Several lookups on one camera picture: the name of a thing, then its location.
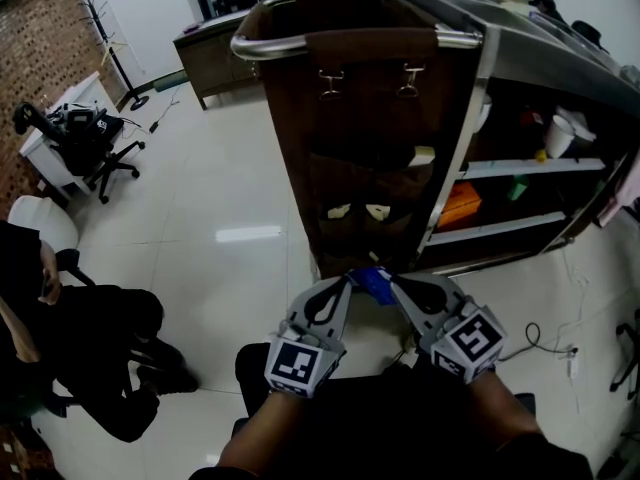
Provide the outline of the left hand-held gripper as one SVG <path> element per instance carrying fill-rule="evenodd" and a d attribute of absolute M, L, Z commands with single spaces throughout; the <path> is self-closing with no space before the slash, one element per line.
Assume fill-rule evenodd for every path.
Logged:
<path fill-rule="evenodd" d="M 291 303 L 272 337 L 264 377 L 272 391 L 311 399 L 346 353 L 342 335 L 352 295 L 348 276 L 321 280 Z"/>

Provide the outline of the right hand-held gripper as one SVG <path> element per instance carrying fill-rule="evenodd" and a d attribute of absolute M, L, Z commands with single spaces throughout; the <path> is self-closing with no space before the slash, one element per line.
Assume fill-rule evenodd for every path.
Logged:
<path fill-rule="evenodd" d="M 466 296 L 447 276 L 394 274 L 391 291 L 419 335 L 431 364 L 470 384 L 497 362 L 507 334 L 488 306 Z"/>

